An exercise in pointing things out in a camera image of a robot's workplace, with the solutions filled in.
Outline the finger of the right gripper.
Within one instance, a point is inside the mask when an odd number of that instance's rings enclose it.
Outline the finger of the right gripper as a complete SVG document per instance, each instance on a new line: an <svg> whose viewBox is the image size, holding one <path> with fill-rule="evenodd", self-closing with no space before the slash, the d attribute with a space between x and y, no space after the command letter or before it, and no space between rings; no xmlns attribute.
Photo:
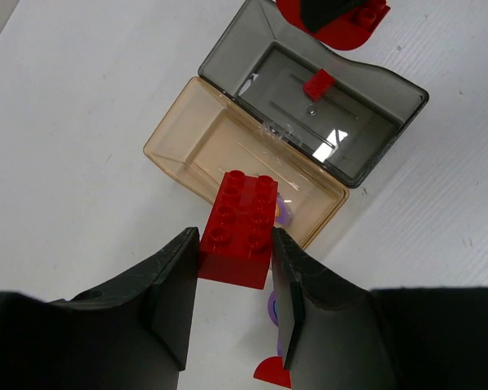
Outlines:
<svg viewBox="0 0 488 390"><path fill-rule="evenodd" d="M317 33L327 24L356 7L366 0L302 0L300 18L310 33Z"/></svg>

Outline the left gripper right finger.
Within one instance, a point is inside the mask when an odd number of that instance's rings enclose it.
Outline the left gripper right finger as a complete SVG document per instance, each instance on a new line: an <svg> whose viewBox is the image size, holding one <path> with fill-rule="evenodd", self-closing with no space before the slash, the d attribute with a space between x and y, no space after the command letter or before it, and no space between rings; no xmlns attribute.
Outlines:
<svg viewBox="0 0 488 390"><path fill-rule="evenodd" d="M488 389L488 287L366 290L272 232L283 365L295 389Z"/></svg>

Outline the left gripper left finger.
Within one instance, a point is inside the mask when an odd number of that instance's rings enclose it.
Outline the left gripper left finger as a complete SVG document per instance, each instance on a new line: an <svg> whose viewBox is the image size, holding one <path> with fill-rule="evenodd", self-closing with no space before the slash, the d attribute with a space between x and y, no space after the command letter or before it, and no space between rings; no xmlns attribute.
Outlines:
<svg viewBox="0 0 488 390"><path fill-rule="evenodd" d="M0 389L174 389L185 369L199 232L71 300L0 292Z"/></svg>

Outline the red arched lego piece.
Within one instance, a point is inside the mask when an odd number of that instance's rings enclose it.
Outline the red arched lego piece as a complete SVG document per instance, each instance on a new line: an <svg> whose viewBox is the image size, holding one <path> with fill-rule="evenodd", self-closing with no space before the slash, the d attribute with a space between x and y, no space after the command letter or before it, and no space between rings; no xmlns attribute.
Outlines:
<svg viewBox="0 0 488 390"><path fill-rule="evenodd" d="M372 36L390 11L386 0L367 2L339 16L318 32L309 32L300 18L302 0L277 0L277 8L284 19L299 30L332 49L349 51L361 47Z"/></svg>

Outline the small red lego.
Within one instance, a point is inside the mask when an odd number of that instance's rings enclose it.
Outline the small red lego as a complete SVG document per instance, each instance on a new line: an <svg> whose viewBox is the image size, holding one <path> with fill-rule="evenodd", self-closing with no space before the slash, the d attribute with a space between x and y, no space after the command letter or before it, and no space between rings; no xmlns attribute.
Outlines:
<svg viewBox="0 0 488 390"><path fill-rule="evenodd" d="M303 92L313 102L318 102L335 85L335 78L320 69L303 85Z"/></svg>

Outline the purple lego brick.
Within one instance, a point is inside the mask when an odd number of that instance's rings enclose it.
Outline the purple lego brick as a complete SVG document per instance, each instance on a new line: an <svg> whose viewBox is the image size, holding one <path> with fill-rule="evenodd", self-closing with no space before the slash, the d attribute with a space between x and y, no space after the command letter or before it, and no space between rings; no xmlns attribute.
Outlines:
<svg viewBox="0 0 488 390"><path fill-rule="evenodd" d="M275 210L275 223L284 227L289 227L293 221L293 213L290 209L290 201L285 200L279 193Z"/></svg>

